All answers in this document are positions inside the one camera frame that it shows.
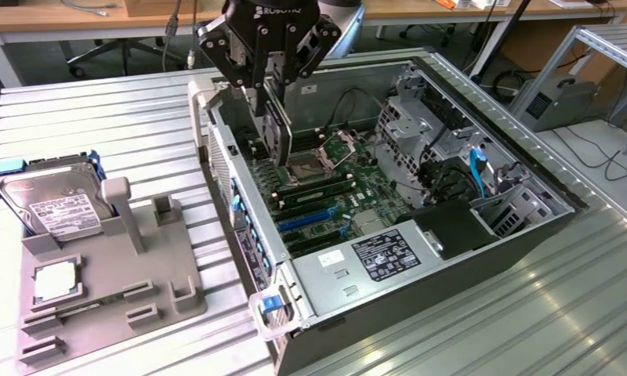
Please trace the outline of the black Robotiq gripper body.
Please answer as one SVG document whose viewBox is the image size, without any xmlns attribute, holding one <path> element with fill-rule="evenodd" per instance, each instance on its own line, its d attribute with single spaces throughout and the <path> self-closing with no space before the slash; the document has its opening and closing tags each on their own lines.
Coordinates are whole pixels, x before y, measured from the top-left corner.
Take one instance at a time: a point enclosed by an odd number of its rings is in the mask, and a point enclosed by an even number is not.
<svg viewBox="0 0 627 376">
<path fill-rule="evenodd" d="M 268 55 L 273 59 L 277 76 L 294 78 L 302 63 L 297 60 L 297 46 L 316 25 L 320 7 L 316 1 L 228 1 L 226 24 L 244 44 L 252 72 L 266 70 Z"/>
</svg>

